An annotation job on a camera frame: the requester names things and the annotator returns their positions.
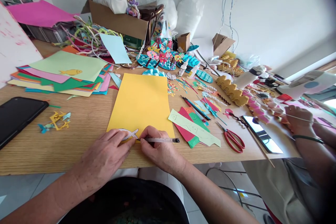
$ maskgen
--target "white bottle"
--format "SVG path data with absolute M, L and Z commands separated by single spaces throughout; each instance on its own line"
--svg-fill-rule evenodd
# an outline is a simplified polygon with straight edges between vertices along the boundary
M 189 61 L 189 59 L 187 59 L 187 61 L 184 62 L 183 65 L 180 67 L 180 70 L 177 73 L 178 77 L 181 77 L 183 75 L 184 71 L 187 69 L 188 61 Z
M 266 71 L 266 67 L 263 65 L 252 67 L 248 72 L 243 73 L 237 79 L 233 81 L 237 85 L 238 89 L 244 89 L 247 85 L 255 81 L 258 76 Z
M 192 79 L 194 77 L 194 75 L 196 74 L 197 70 L 199 69 L 199 65 L 201 64 L 201 62 L 199 62 L 196 66 L 193 67 L 193 69 L 189 72 L 189 74 L 187 75 L 187 77 L 189 79 Z

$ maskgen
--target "phone screen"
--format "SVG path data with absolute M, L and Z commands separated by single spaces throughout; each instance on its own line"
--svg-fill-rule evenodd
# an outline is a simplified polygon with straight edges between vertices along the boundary
M 0 149 L 23 130 L 49 104 L 45 101 L 14 97 L 0 106 Z
M 283 154 L 283 151 L 279 148 L 279 146 L 273 141 L 273 139 L 266 133 L 266 131 L 261 127 L 261 125 L 257 122 L 256 119 L 249 116 L 242 116 L 244 121 L 250 125 L 251 130 L 254 135 L 258 138 L 258 140 L 262 143 L 265 149 L 270 153 L 278 153 Z

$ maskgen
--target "chopstick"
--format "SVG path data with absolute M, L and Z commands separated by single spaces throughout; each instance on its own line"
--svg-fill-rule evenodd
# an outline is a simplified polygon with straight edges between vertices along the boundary
M 256 136 L 253 134 L 252 130 L 250 129 L 250 127 L 247 127 L 247 129 L 249 130 L 250 134 L 252 135 L 254 141 L 257 143 L 257 145 L 259 146 L 259 149 L 261 150 L 261 152 L 264 154 L 265 158 L 271 163 L 271 165 L 273 166 L 273 168 L 275 168 L 274 164 L 272 163 L 272 161 L 270 160 L 270 158 L 267 156 L 265 150 L 263 149 L 263 147 L 261 146 L 261 143 L 259 142 L 259 140 L 256 138 Z

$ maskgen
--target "hand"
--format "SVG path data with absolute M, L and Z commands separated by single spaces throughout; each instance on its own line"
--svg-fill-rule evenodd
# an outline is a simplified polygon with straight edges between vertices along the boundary
M 142 152 L 159 168 L 171 175 L 182 173 L 186 160 L 177 151 L 173 143 L 154 143 L 152 147 L 144 138 L 168 138 L 166 131 L 159 131 L 153 126 L 147 126 L 140 135 Z
M 111 129 L 103 133 L 68 172 L 77 180 L 81 193 L 90 196 L 105 185 L 125 161 L 136 138 L 118 146 L 126 131 Z
M 304 132 L 312 128 L 313 125 L 313 114 L 308 111 L 307 109 L 303 109 L 300 107 L 295 107 L 294 105 L 290 105 L 289 107 L 285 107 L 286 114 L 290 115 L 287 116 L 287 120 L 289 121 L 292 130 L 295 134 L 298 134 L 297 132 Z M 298 118 L 294 118 L 291 116 L 295 116 L 298 118 L 302 118 L 307 121 L 300 120 Z

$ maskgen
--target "cardboard box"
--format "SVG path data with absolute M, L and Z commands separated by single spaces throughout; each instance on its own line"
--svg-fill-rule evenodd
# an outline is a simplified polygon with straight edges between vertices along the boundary
M 212 39 L 213 45 L 213 55 L 214 56 L 222 56 L 229 48 L 236 42 L 224 35 L 216 33 L 214 38 Z
M 182 34 L 177 38 L 177 48 L 181 47 L 183 52 L 188 51 L 190 47 L 190 33 Z
M 124 45 L 140 49 L 145 42 L 147 21 L 127 14 L 114 14 L 109 7 L 87 0 L 81 14 L 90 12 L 93 23 L 121 33 L 124 37 Z

